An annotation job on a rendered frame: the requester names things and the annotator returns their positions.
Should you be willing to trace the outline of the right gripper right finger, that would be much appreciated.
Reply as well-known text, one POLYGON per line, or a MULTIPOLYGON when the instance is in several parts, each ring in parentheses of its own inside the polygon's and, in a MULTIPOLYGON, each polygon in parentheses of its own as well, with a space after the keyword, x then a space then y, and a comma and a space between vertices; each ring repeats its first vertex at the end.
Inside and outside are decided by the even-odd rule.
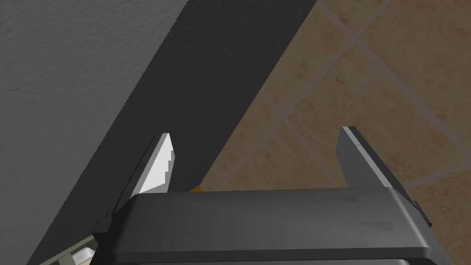
POLYGON ((335 151, 349 188, 389 187, 409 201, 404 187, 356 127, 340 129, 335 151))

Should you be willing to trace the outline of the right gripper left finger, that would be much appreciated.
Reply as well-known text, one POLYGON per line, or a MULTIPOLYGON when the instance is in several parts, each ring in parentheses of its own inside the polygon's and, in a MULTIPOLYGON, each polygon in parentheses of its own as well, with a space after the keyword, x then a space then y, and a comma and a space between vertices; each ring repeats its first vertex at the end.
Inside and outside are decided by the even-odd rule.
POLYGON ((170 134, 155 135, 134 169, 114 211, 117 212, 134 195, 167 192, 174 160, 170 134))

